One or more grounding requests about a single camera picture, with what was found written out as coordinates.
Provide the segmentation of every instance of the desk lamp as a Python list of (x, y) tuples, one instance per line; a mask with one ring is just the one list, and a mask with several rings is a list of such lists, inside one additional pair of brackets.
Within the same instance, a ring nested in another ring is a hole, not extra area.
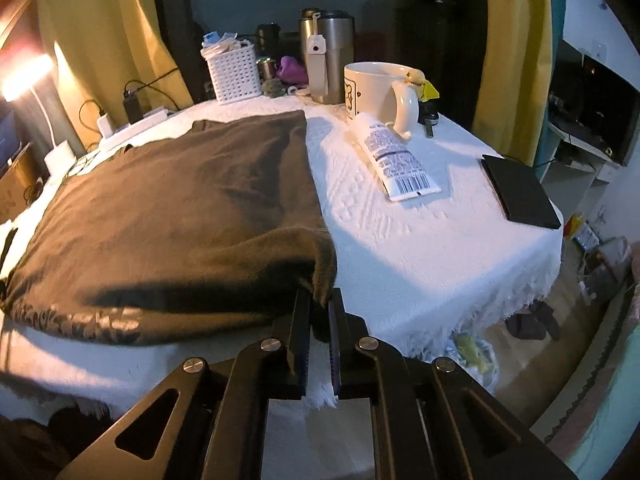
[(46, 54), (28, 60), (20, 65), (8, 78), (4, 80), (4, 84), (2, 85), (2, 96), (5, 101), (10, 102), (20, 97), (27, 90), (31, 91), (40, 106), (40, 110), (42, 110), (44, 118), (47, 120), (49, 134), (51, 135), (51, 143), (53, 144), (53, 149), (47, 153), (44, 158), (44, 162), (47, 165), (47, 169), (51, 176), (60, 176), (65, 174), (76, 163), (76, 156), (71, 151), (71, 147), (67, 140), (62, 142), (60, 145), (56, 145), (56, 139), (53, 136), (53, 126), (51, 126), (49, 115), (33, 88), (33, 85), (46, 76), (52, 68), (53, 62)]

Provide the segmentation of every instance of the metal pivot screw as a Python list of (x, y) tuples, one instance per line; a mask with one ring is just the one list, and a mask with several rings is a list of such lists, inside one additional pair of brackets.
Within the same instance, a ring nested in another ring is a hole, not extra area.
[(375, 350), (378, 345), (378, 340), (375, 337), (363, 337), (358, 341), (358, 346), (363, 350)]
[(182, 369), (188, 374), (197, 374), (203, 368), (204, 362), (202, 361), (202, 359), (198, 359), (197, 357), (187, 359), (182, 365)]
[(276, 350), (279, 350), (281, 346), (282, 343), (274, 337), (265, 339), (262, 343), (260, 343), (260, 348), (262, 348), (265, 352), (275, 352)]
[(456, 362), (448, 357), (438, 357), (434, 364), (441, 372), (449, 373), (456, 369)]

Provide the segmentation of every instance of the tv stand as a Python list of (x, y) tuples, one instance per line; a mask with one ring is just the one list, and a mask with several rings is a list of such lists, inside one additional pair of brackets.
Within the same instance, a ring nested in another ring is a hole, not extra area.
[(620, 165), (598, 148), (569, 135), (551, 122), (547, 124), (552, 133), (549, 137), (549, 159), (556, 158), (562, 143), (570, 144), (578, 153), (572, 160), (550, 162), (540, 173), (543, 189), (556, 204), (566, 223), (576, 212), (589, 215)]

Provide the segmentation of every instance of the cardboard box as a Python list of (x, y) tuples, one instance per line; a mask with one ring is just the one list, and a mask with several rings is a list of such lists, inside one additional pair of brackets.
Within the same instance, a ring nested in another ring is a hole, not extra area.
[(28, 207), (28, 190), (35, 186), (39, 177), (47, 175), (36, 161), (33, 144), (27, 144), (0, 178), (0, 224), (14, 220)]

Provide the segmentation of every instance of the black cable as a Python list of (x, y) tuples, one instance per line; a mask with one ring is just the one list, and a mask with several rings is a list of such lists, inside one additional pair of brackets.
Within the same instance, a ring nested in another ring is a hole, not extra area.
[(546, 162), (543, 162), (542, 164), (538, 164), (538, 165), (534, 166), (533, 169), (535, 170), (536, 168), (541, 168), (542, 166), (546, 166), (547, 164), (551, 164), (555, 160), (556, 160), (555, 158), (552, 158), (551, 160), (548, 160)]
[(505, 158), (510, 158), (511, 160), (517, 160), (520, 164), (524, 164), (524, 162), (522, 162), (517, 156), (505, 155), (504, 153), (501, 153), (501, 155)]
[(42, 194), (42, 190), (44, 189), (44, 181), (42, 177), (39, 176), (36, 180), (36, 183), (33, 186), (29, 186), (26, 188), (22, 194), (22, 198), (24, 199), (24, 203), (27, 207), (31, 206), (38, 197)]
[(98, 107), (98, 113), (100, 115), (104, 115), (104, 110), (102, 109), (102, 107), (100, 106), (100, 103), (98, 103), (98, 101), (96, 101), (95, 99), (87, 99), (84, 103), (82, 103), (80, 105), (80, 109), (78, 110), (78, 121), (80, 121), (80, 124), (82, 124), (82, 126), (84, 126), (87, 130), (91, 130), (92, 132), (95, 132), (97, 134), (100, 133), (100, 130), (97, 130), (96, 128), (92, 128), (91, 126), (88, 126), (87, 124), (84, 124), (84, 121), (82, 120), (82, 108), (84, 107), (84, 105), (87, 105), (89, 103), (93, 103)]
[(167, 99), (169, 99), (169, 101), (172, 102), (172, 104), (175, 106), (175, 111), (179, 112), (180, 111), (180, 107), (178, 106), (178, 103), (176, 103), (174, 101), (174, 99), (167, 93), (162, 91), (159, 88), (156, 88), (155, 86), (151, 86), (150, 84), (145, 84), (142, 81), (140, 81), (139, 79), (132, 79), (131, 81), (129, 81), (129, 83), (140, 83), (142, 86), (139, 88), (136, 88), (135, 90), (133, 90), (134, 92), (137, 92), (138, 90), (142, 90), (143, 88), (151, 88), (152, 90), (155, 90), (156, 92), (161, 93), (163, 96), (165, 96)]
[(140, 81), (139, 79), (132, 79), (130, 81), (127, 81), (127, 83), (124, 85), (124, 97), (127, 96), (127, 88), (129, 87), (129, 85), (131, 83), (142, 83), (143, 86), (137, 88), (136, 90), (140, 90), (142, 88), (144, 88), (145, 86), (150, 86), (153, 83), (157, 83), (158, 81), (160, 81), (163, 77), (167, 77), (169, 74), (174, 73), (176, 70), (178, 70), (178, 67), (172, 68), (171, 70), (169, 70), (169, 72), (165, 72), (164, 74), (162, 74), (160, 77), (156, 77), (153, 81), (150, 81), (148, 83), (142, 83), (142, 81)]

